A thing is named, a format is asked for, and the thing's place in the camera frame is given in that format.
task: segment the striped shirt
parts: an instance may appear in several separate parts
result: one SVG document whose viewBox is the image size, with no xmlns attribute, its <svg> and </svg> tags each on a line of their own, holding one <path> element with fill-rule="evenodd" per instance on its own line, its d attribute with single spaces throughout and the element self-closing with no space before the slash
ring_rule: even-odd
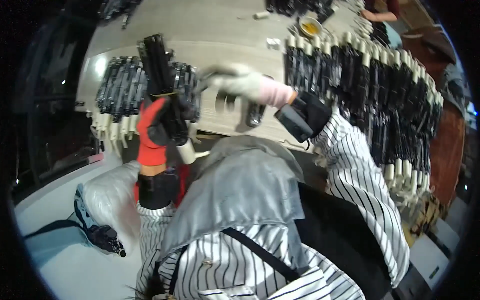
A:
<svg viewBox="0 0 480 300">
<path fill-rule="evenodd" d="M 390 198 L 380 169 L 373 162 L 365 136 L 343 119 L 335 108 L 331 119 L 312 143 L 327 159 L 327 192 L 358 207 L 384 254 L 395 288 L 407 272 L 409 248 L 400 213 Z M 137 289 L 144 290 L 154 273 L 164 232 L 176 210 L 173 205 L 159 210 L 138 205 L 137 209 L 142 220 L 140 250 L 143 262 Z M 234 229 L 291 266 L 286 227 L 263 225 Z M 165 290 L 181 300 L 364 299 L 361 289 L 347 274 L 321 253 L 302 246 L 310 270 L 290 283 L 248 248 L 221 232 L 205 235 L 191 243 L 181 257 L 180 252 L 173 253 L 159 267 L 158 273 Z M 179 259 L 175 290 L 169 291 Z"/>
</svg>

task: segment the white bowl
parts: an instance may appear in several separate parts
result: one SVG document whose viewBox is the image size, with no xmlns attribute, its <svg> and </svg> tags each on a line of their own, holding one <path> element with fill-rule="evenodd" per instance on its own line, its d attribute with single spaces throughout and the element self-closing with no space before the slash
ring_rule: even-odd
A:
<svg viewBox="0 0 480 300">
<path fill-rule="evenodd" d="M 308 31 L 306 31 L 305 29 L 303 29 L 302 25 L 305 25 L 305 24 L 312 24 L 313 26 L 315 26 L 317 28 L 318 33 L 317 34 L 312 34 Z M 307 16 L 301 17 L 300 21 L 299 21 L 299 25 L 300 25 L 300 30 L 303 32 L 304 35 L 306 35 L 308 37 L 319 36 L 322 33 L 322 30 L 323 30 L 322 25 L 316 19 L 314 19 L 312 17 L 307 17 Z"/>
</svg>

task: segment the red glove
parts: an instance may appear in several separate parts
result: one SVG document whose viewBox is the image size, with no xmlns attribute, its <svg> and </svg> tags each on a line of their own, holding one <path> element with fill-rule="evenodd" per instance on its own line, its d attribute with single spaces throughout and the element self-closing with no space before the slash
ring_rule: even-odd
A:
<svg viewBox="0 0 480 300">
<path fill-rule="evenodd" d="M 140 148 L 137 161 L 144 166 L 160 166 L 167 162 L 168 137 L 160 118 L 169 103 L 169 98 L 160 98 L 152 103 L 145 97 L 140 108 L 140 121 L 137 124 Z"/>
</svg>

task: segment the yellow item in bowl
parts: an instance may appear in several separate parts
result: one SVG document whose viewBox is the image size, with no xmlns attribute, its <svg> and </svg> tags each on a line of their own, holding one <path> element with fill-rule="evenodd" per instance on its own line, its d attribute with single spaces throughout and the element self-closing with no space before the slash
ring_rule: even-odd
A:
<svg viewBox="0 0 480 300">
<path fill-rule="evenodd" d="M 315 24 L 313 24 L 313 23 L 302 24 L 301 27 L 304 31 L 308 32 L 309 34 L 311 34 L 313 36 L 320 33 L 317 26 L 315 26 Z"/>
</svg>

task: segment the brown cloth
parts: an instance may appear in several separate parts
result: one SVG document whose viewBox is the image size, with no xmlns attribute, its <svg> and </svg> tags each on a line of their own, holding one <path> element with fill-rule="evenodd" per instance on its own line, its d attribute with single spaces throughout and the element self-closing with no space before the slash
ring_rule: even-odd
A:
<svg viewBox="0 0 480 300">
<path fill-rule="evenodd" d="M 409 50 L 426 68 L 439 85 L 445 68 L 456 62 L 452 45 L 440 28 L 424 27 L 402 35 L 403 48 Z M 431 185 L 441 204 L 449 205 L 455 198 L 455 187 L 462 164 L 465 143 L 465 120 L 458 109 L 448 101 L 437 137 L 431 142 Z"/>
</svg>

